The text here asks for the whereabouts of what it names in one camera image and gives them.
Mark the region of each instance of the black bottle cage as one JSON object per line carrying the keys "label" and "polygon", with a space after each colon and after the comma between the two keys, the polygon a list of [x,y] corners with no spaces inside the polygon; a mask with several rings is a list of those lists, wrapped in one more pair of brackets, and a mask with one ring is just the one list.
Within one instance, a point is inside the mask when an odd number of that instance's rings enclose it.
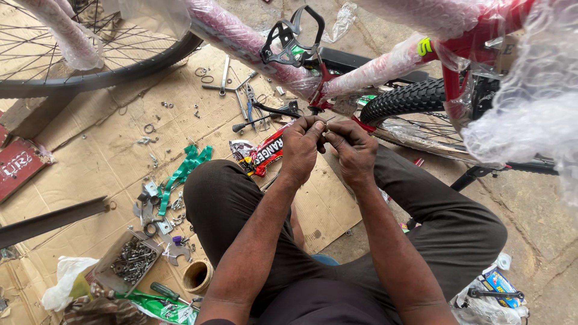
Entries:
{"label": "black bottle cage", "polygon": [[[299,31],[299,21],[301,20],[301,13],[303,10],[307,11],[317,21],[318,30],[317,36],[315,37],[315,44],[313,44],[313,46],[301,45],[294,37],[294,35],[299,35],[301,33]],[[305,63],[305,60],[312,57],[315,52],[317,52],[324,29],[325,20],[323,20],[323,17],[319,16],[319,14],[309,5],[302,6],[293,13],[293,16],[291,16],[291,22],[286,19],[281,19],[275,24],[275,26],[273,26],[273,28],[271,28],[265,44],[259,51],[263,63],[278,62],[281,64],[292,64],[296,68],[301,67]],[[271,43],[275,38],[279,38],[283,45],[283,51],[279,54],[273,54],[273,51],[271,50]],[[293,55],[291,49],[295,45],[305,51]]]}

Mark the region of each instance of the cardboard sheet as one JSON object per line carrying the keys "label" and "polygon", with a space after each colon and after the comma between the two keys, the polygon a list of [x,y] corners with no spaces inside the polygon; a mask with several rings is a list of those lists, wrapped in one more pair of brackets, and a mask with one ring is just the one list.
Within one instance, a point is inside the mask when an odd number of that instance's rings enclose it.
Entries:
{"label": "cardboard sheet", "polygon": [[[206,46],[193,54],[188,64],[174,70],[143,96],[137,96],[124,115],[114,112],[107,114],[104,120],[104,117],[92,118],[95,111],[114,101],[113,95],[105,91],[89,96],[87,102],[79,102],[77,111],[59,117],[59,125],[55,120],[52,136],[46,133],[43,139],[57,147],[65,143],[54,151],[58,163],[40,171],[0,205],[0,224],[14,223],[101,195],[108,195],[107,202],[114,201],[116,208],[17,244],[23,258],[0,265],[2,274],[11,274],[10,280],[2,275],[0,286],[9,287],[10,292],[19,296],[17,301],[21,301],[22,306],[16,304],[10,316],[0,319],[0,323],[27,324],[22,320],[29,319],[33,324],[58,324],[61,314],[44,311],[38,301],[48,287],[57,283],[59,256],[101,258],[128,225],[140,229],[132,205],[140,193],[142,178],[153,176],[159,184],[172,175],[185,157],[182,149],[191,140],[200,149],[213,146],[213,159],[232,160],[229,140],[241,138],[258,144],[274,131],[271,128],[255,132],[247,127],[243,135],[232,132],[232,125],[243,122],[235,94],[227,93],[221,98],[217,90],[202,89],[201,78],[194,74],[197,67],[210,68],[207,75],[212,75],[212,84],[217,85],[221,81],[224,61],[222,51]],[[233,80],[231,86],[244,80],[250,71],[237,60],[231,60],[228,72],[228,78]],[[271,84],[260,75],[250,83],[256,95],[267,95],[266,105],[282,105],[282,101],[274,97]],[[130,97],[130,92],[118,95]],[[173,103],[174,107],[165,108],[162,101]],[[200,119],[193,115],[197,110]],[[101,121],[83,131],[86,139],[78,135],[78,130],[87,127],[85,124],[79,126],[79,116],[91,116],[93,123]],[[143,127],[148,123],[153,123],[156,132],[144,133]],[[145,135],[159,140],[147,145],[135,143]],[[149,154],[158,159],[158,168],[153,168]],[[254,176],[255,181],[264,185],[280,166],[281,161],[274,162],[269,166],[267,176],[262,179]],[[172,200],[181,187],[173,191]],[[305,235],[305,248],[311,254],[325,248],[361,220],[357,204],[321,155],[318,155],[309,181],[297,192],[295,204]],[[171,220],[182,212],[184,210],[170,210],[166,216]],[[197,249],[191,256],[193,259],[206,258],[197,236],[189,231],[187,221],[171,232],[171,236],[176,235],[192,235],[191,243],[194,242]],[[189,263],[182,257],[178,262],[179,266],[174,267],[165,258],[160,258],[138,289],[150,292],[150,283],[157,281],[182,293],[185,299],[191,298],[181,288],[181,275]]]}

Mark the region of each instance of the yellow sticker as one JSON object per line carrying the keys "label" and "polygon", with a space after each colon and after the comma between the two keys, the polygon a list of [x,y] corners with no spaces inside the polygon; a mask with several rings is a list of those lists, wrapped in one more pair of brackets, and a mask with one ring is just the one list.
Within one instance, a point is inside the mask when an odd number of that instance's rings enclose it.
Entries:
{"label": "yellow sticker", "polygon": [[433,52],[432,50],[432,44],[431,44],[431,38],[426,37],[423,38],[418,44],[417,44],[417,54],[419,54],[420,56],[424,56],[426,54],[428,54],[428,52]]}

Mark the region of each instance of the green-handled screwdriver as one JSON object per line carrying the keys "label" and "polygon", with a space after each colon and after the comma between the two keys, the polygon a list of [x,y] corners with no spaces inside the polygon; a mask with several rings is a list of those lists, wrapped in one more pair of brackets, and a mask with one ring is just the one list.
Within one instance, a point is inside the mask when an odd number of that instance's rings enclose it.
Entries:
{"label": "green-handled screwdriver", "polygon": [[180,297],[180,294],[174,292],[173,290],[163,286],[162,284],[160,284],[158,282],[151,283],[150,288],[153,289],[154,291],[162,294],[163,296],[169,298],[169,299],[173,299],[174,301],[180,301],[187,306],[191,306],[193,302],[203,301],[203,298],[197,298],[197,299],[191,300],[191,302],[188,302],[185,299],[182,299]]}

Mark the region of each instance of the person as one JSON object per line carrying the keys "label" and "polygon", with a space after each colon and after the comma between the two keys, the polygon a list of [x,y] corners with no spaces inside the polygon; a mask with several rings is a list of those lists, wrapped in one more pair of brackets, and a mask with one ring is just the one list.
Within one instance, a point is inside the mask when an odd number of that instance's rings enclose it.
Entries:
{"label": "person", "polygon": [[[326,142],[357,197],[370,248],[337,266],[305,253],[291,227],[295,193]],[[378,186],[422,225],[404,234]],[[214,160],[190,173],[184,203],[216,268],[196,320],[203,325],[241,325],[250,316],[257,324],[457,324],[447,301],[496,259],[507,237],[487,208],[378,145],[357,123],[326,125],[318,116],[283,132],[281,170],[266,193],[234,162]]]}

